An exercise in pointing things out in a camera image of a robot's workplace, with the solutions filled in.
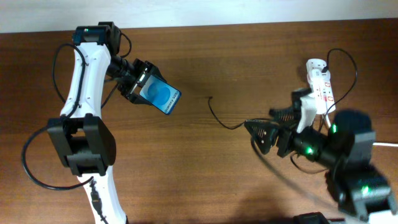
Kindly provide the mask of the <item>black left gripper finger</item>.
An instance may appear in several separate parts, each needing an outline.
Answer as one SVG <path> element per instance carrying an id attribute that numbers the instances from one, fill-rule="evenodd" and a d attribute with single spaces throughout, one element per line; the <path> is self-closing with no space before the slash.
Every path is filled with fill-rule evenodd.
<path id="1" fill-rule="evenodd" d="M 150 101 L 148 101 L 147 99 L 145 99 L 141 95 L 137 95 L 135 93 L 128 93 L 127 94 L 127 99 L 131 103 L 136 104 L 136 105 L 150 105 L 150 106 L 152 106 L 152 103 Z"/>
<path id="2" fill-rule="evenodd" d="M 162 74 L 157 66 L 155 66 L 151 62 L 146 62 L 146 65 L 148 66 L 149 73 L 151 75 L 155 76 L 159 80 L 162 80 L 164 83 L 167 83 L 167 80 L 162 76 Z"/>

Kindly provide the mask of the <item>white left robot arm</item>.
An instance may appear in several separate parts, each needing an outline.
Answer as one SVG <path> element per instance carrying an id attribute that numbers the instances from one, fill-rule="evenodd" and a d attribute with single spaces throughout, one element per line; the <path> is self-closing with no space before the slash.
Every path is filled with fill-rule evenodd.
<path id="1" fill-rule="evenodd" d="M 128 62 L 119 55 L 123 33 L 113 22 L 79 26 L 72 36 L 75 67 L 60 117 L 48 121 L 48 134 L 64 167 L 88 196 L 95 223 L 127 223 L 113 178 L 116 140 L 101 119 L 105 77 L 117 82 L 133 104 L 159 107 L 179 94 L 148 61 Z"/>

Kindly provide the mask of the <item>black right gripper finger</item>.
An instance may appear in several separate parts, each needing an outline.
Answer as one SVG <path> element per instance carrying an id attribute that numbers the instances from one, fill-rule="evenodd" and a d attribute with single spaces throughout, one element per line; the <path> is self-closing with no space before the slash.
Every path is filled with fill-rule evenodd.
<path id="1" fill-rule="evenodd" d="M 275 145 L 279 133 L 279 125 L 277 123 L 249 119 L 244 122 L 244 127 L 263 155 L 267 154 Z"/>
<path id="2" fill-rule="evenodd" d="M 271 108 L 269 110 L 269 115 L 273 118 L 274 121 L 277 121 L 279 123 L 299 119 L 298 111 L 294 110 L 292 107 L 288 107 L 288 108 L 284 108 L 284 109 Z"/>

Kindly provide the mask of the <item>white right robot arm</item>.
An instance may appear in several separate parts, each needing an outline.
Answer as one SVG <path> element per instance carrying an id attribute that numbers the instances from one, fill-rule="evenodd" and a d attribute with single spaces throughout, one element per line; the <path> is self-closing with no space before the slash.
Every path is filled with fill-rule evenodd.
<path id="1" fill-rule="evenodd" d="M 397 222 L 397 200 L 388 180 L 371 164 L 376 133 L 360 111 L 336 114 L 327 134 L 312 127 L 315 113 L 302 110 L 293 119 L 249 119 L 244 127 L 260 156 L 276 146 L 279 157 L 295 153 L 326 168 L 326 186 L 338 210 L 362 223 Z"/>

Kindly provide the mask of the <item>blue Galaxy smartphone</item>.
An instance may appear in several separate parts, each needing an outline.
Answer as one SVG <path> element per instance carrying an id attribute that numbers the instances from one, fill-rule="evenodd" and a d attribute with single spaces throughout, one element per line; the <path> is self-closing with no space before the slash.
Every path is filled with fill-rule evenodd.
<path id="1" fill-rule="evenodd" d="M 151 75 L 139 92 L 140 96 L 166 115 L 170 115 L 181 97 L 181 92 Z"/>

